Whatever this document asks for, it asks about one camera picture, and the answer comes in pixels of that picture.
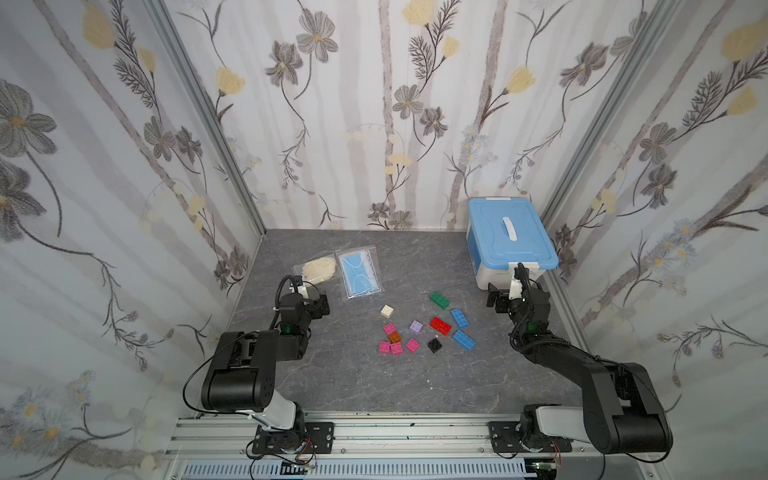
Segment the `red lego brick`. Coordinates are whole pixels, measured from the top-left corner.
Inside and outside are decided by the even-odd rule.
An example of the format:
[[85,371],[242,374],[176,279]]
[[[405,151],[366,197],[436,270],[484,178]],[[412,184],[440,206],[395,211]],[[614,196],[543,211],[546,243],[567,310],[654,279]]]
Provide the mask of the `red lego brick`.
[[452,330],[452,327],[450,324],[445,322],[444,320],[440,319],[439,317],[434,317],[430,322],[429,326],[436,331],[437,333],[448,336]]

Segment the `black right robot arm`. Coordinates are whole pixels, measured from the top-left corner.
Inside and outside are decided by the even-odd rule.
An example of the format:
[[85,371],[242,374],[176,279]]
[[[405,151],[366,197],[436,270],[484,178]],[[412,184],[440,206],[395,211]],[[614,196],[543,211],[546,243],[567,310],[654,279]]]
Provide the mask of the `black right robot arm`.
[[671,452],[667,412],[643,366],[588,353],[555,335],[549,328],[550,294],[521,263],[508,288],[489,282],[487,291],[487,305],[513,323],[511,348],[581,389],[580,408],[525,406],[516,433],[522,446],[539,450],[564,439],[589,443],[605,455]]

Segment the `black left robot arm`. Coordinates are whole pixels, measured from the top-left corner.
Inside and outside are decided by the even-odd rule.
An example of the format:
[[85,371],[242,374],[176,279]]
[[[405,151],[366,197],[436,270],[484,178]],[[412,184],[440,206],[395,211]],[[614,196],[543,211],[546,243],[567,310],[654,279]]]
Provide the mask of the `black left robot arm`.
[[242,416],[257,424],[245,449],[252,460],[272,456],[293,465],[306,465],[331,451],[334,426],[309,423],[302,407],[280,394],[277,364],[301,360],[312,336],[311,323],[330,314],[327,295],[298,275],[278,284],[266,329],[224,333],[213,354],[182,387],[182,400],[201,415]]

